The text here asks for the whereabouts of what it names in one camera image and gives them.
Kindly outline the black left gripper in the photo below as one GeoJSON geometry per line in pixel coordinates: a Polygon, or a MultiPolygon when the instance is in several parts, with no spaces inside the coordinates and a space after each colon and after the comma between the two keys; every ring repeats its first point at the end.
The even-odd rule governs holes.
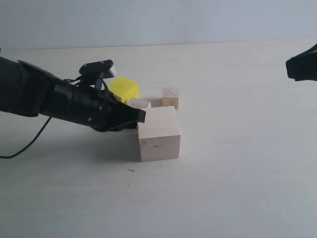
{"type": "Polygon", "coordinates": [[[105,104],[91,87],[79,88],[72,84],[54,84],[39,93],[39,113],[55,119],[105,131],[135,129],[145,122],[146,112],[122,102],[105,104]]]}

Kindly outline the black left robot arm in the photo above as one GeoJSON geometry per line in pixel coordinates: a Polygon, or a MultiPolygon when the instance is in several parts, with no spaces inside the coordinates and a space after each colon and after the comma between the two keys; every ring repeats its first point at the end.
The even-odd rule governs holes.
{"type": "Polygon", "coordinates": [[[76,79],[60,79],[33,64],[0,59],[0,110],[24,117],[46,115],[98,132],[132,129],[146,112],[124,104],[108,89],[113,61],[86,63],[76,79]]]}

